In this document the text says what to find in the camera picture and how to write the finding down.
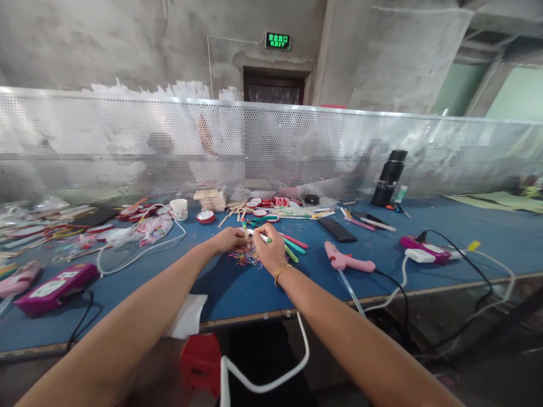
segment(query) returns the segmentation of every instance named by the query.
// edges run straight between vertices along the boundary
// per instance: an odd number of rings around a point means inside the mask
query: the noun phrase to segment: left hand
[[[251,244],[250,239],[245,238],[245,234],[233,227],[227,227],[216,236],[213,236],[207,242],[215,254],[226,252],[249,253],[247,245]]]

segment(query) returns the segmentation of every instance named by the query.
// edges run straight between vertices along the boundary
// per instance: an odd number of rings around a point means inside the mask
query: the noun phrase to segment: phone
[[[356,241],[356,236],[337,223],[334,219],[320,218],[318,222],[323,225],[327,231],[340,243]]]
[[[384,225],[387,225],[387,226],[390,226],[388,223],[386,223],[384,220],[381,220],[379,218],[376,218],[375,216],[373,215],[370,215],[369,213],[367,212],[353,212],[352,213],[354,216],[356,216],[357,218],[359,218],[360,220],[362,220],[362,218],[364,219],[369,219],[369,220],[372,220],[374,222],[378,222],[378,223],[382,223]]]

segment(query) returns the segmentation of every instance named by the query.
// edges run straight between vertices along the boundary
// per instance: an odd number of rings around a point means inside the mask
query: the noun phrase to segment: person's arm
[[[92,328],[17,407],[41,406],[44,400],[59,407],[112,405],[121,385],[172,324],[207,262],[229,250],[244,253],[248,243],[242,231],[230,227],[190,250]]]
[[[259,233],[272,242],[264,243]],[[267,223],[253,238],[260,261],[274,276],[286,263],[283,237]],[[462,406],[394,340],[299,270],[284,269],[278,284],[375,406]]]

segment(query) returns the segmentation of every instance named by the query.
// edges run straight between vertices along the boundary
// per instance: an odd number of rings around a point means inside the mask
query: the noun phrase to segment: small bottle
[[[407,192],[407,186],[402,185],[400,187],[400,191],[398,192],[398,195],[396,195],[396,197],[394,198],[394,203],[401,204],[403,197],[406,195],[406,192]]]
[[[393,150],[385,163],[379,182],[373,193],[372,205],[385,207],[390,203],[398,180],[402,175],[404,161],[407,157],[405,150]]]

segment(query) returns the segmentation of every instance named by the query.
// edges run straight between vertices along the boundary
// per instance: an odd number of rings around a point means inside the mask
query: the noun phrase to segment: white cup
[[[170,201],[170,206],[174,212],[176,220],[185,220],[188,218],[188,202],[187,200],[173,200]]]

